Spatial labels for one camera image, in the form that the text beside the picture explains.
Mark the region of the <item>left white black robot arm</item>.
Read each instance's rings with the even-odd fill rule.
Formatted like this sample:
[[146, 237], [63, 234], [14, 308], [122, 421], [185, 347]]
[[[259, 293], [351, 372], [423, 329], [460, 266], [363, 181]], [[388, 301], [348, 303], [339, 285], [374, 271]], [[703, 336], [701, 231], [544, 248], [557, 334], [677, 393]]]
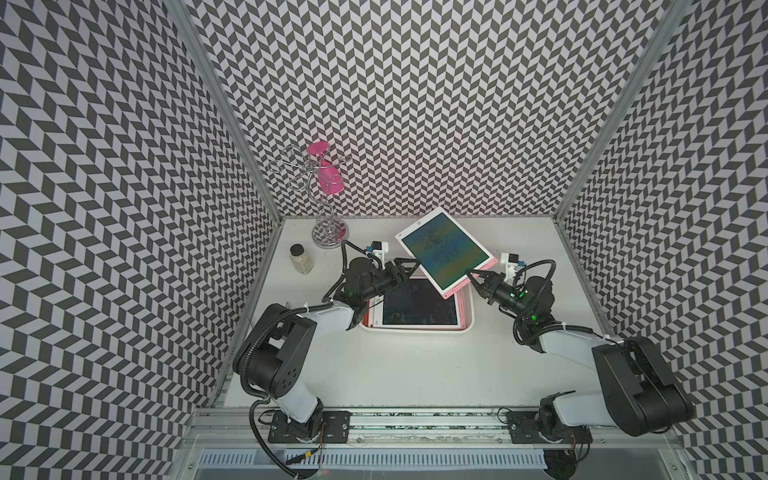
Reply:
[[315, 438], [323, 404], [299, 380], [312, 342], [361, 323], [372, 299], [406, 283], [420, 266], [415, 259], [382, 263], [373, 255], [344, 266], [322, 301], [290, 309], [273, 303], [259, 317], [238, 351], [233, 371], [242, 390], [259, 401], [275, 402], [299, 438]]

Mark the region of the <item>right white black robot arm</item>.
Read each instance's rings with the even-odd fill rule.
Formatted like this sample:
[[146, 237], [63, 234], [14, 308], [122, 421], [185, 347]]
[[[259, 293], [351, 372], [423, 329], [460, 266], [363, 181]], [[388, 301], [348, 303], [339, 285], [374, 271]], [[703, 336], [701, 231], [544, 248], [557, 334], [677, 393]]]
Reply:
[[595, 392], [561, 392], [543, 398], [534, 416], [538, 436], [558, 443], [586, 439], [591, 427], [613, 427], [631, 437], [663, 434], [695, 415], [692, 399], [662, 357], [642, 336], [600, 334], [586, 326], [558, 321], [553, 260], [522, 267], [513, 277], [469, 270], [481, 298], [513, 321], [515, 342], [588, 368], [597, 377]]

